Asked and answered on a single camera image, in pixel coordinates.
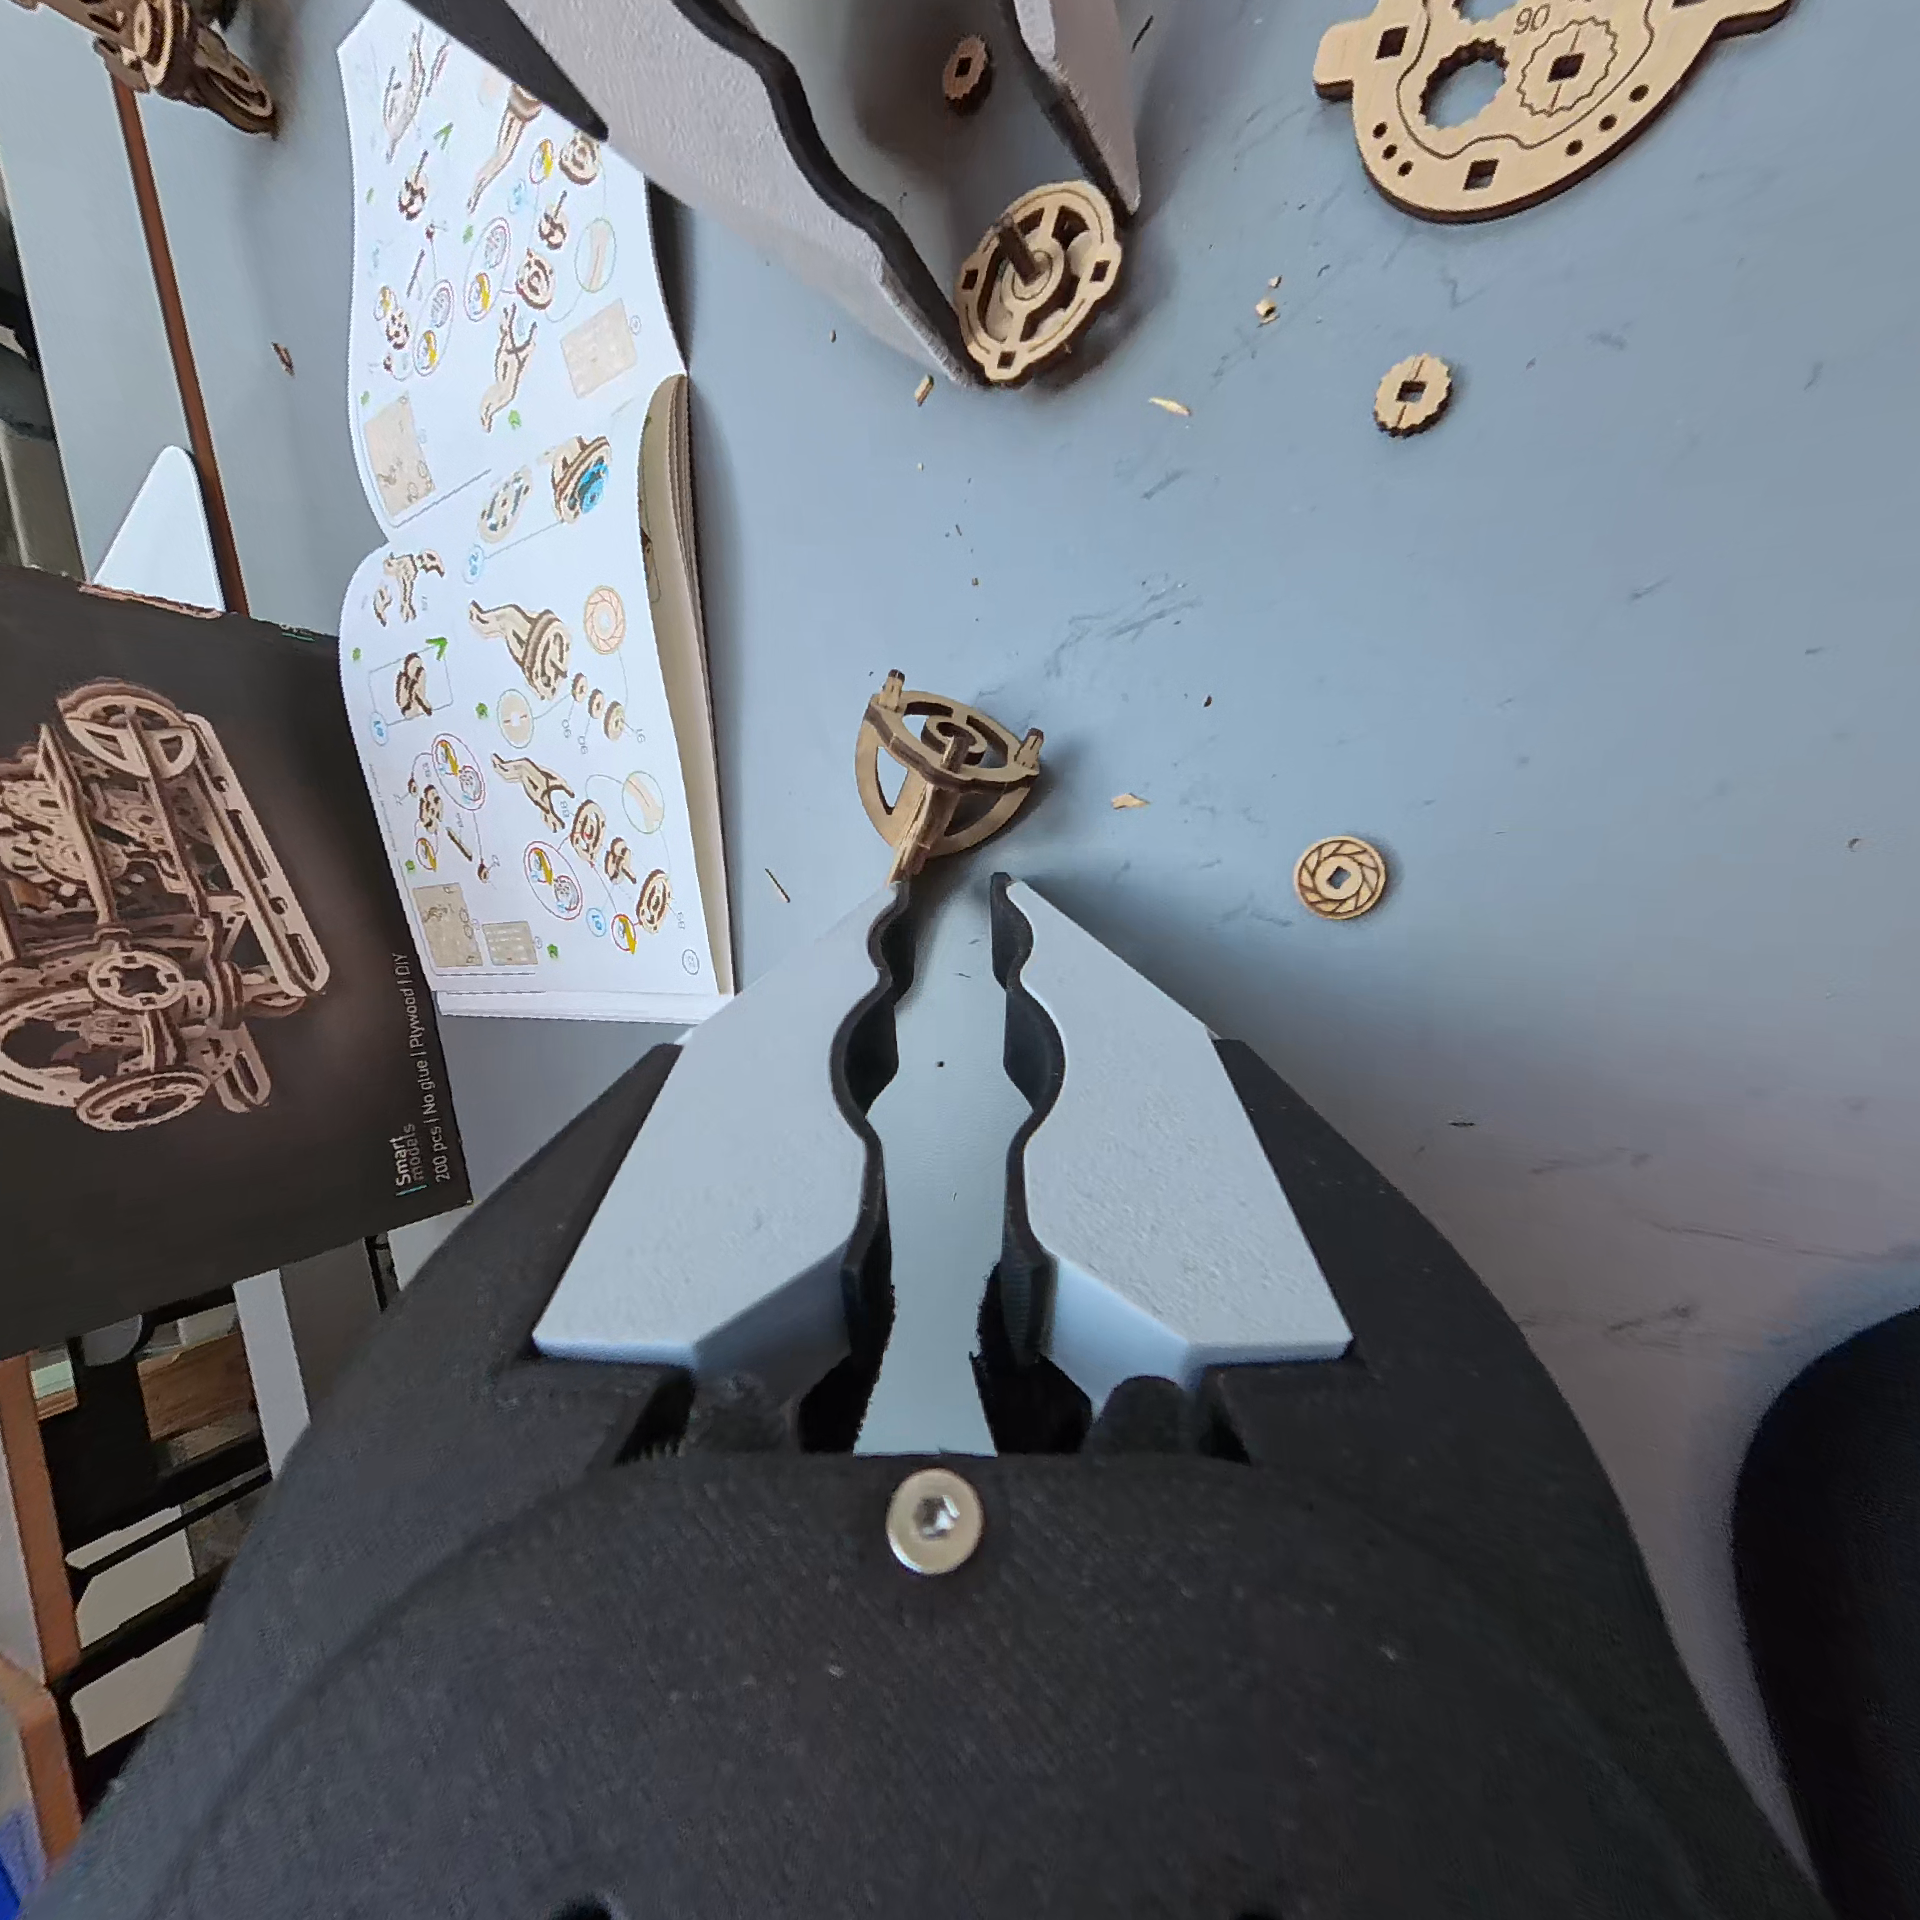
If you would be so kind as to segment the illustrated instruction booklet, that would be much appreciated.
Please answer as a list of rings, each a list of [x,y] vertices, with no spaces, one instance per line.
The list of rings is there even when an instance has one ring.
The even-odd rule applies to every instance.
[[[408,5],[337,64],[382,531],[341,683],[427,988],[457,1018],[697,1025],[733,954],[647,183]]]

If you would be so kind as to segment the round wooden washer disc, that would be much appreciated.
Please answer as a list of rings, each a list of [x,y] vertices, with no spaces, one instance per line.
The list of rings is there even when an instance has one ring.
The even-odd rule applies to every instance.
[[[1373,912],[1388,889],[1385,855],[1355,834],[1332,834],[1297,855],[1294,895],[1324,921],[1355,921]]]

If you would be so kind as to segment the wooden mechanical model assembly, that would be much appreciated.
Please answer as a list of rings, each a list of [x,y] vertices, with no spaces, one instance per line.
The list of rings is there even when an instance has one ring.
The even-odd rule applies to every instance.
[[[279,111],[268,83],[230,49],[239,2],[19,2],[75,24],[109,77],[131,93],[214,112],[230,129],[273,138]]]

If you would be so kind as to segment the round wooden hub assembly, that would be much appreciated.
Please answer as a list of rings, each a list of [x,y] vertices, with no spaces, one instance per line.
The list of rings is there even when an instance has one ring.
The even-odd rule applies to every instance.
[[[1120,283],[1111,200],[1087,181],[1045,183],[1011,204],[961,263],[955,319],[989,384],[1043,372],[1092,324]]]

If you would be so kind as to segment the flat round wooden gear plate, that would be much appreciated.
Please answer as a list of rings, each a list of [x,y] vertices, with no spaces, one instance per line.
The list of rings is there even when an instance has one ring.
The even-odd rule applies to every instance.
[[[1716,40],[1788,2],[1379,2],[1320,36],[1315,92],[1350,105],[1365,173],[1404,213],[1484,224],[1601,168]]]

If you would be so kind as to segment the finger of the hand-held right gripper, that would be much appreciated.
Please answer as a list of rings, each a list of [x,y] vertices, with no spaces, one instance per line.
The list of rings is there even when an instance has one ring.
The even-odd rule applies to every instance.
[[[779,257],[884,345],[979,384],[947,290],[829,155],[797,69],[748,18],[695,2],[512,12],[652,183]]]
[[[1048,124],[1115,211],[1137,213],[1132,45],[1115,2],[1012,2],[1012,20]]]

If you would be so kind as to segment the brown frame shelf rack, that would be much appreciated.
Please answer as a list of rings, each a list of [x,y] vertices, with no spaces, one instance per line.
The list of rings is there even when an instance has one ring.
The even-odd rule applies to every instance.
[[[173,493],[183,504],[187,527],[207,528],[216,607],[243,613],[246,594],[185,330],[152,155],[132,93],[109,88],[109,97],[190,441],[185,459],[195,481],[173,482]],[[332,1367],[332,1351],[385,1303],[384,1260],[384,1242],[377,1239],[294,1264],[294,1289],[286,1288],[280,1272],[244,1280],[235,1289],[237,1328],[272,1465],[280,1464],[303,1429],[310,1404],[323,1393],[320,1378]],[[35,1836],[35,1867],[16,1895],[27,1900],[80,1836],[85,1795],[77,1777],[89,1759],[77,1724],[67,1715],[67,1698],[57,1692],[80,1665],[83,1644],[27,1357],[4,1361],[3,1387],[4,1578],[19,1573],[27,1613],[23,1657],[3,1657],[4,1831]]]

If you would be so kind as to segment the key-shaped wooden model assembly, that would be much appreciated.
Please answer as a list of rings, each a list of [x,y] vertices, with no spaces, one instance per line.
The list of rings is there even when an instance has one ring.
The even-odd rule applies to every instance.
[[[907,688],[893,671],[855,737],[855,789],[891,851],[889,882],[933,857],[967,853],[1001,832],[1039,779],[1045,731],[1022,737],[971,705]]]

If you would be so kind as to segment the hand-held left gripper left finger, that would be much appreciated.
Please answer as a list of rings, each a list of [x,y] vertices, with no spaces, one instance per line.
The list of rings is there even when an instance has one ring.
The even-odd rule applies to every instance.
[[[895,1076],[904,888],[695,1027],[534,1325],[541,1356],[835,1367],[891,1305],[870,1109]]]

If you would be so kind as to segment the dark cloth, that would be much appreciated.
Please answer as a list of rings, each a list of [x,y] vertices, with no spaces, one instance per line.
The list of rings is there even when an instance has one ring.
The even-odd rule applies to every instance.
[[[1917,1915],[1917,1311],[1809,1362],[1735,1488],[1735,1584],[1815,1877]]]

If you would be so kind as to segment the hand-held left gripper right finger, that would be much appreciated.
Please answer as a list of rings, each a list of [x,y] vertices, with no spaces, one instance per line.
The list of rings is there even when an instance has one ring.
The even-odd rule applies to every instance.
[[[1352,1333],[1212,1032],[1031,884],[992,877],[1005,1162],[998,1311],[1017,1362],[1335,1361]]]

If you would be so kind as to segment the black model kit box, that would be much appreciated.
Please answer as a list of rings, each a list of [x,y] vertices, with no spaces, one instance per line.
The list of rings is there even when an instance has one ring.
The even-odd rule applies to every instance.
[[[3,1351],[469,1202],[332,639],[3,581]]]

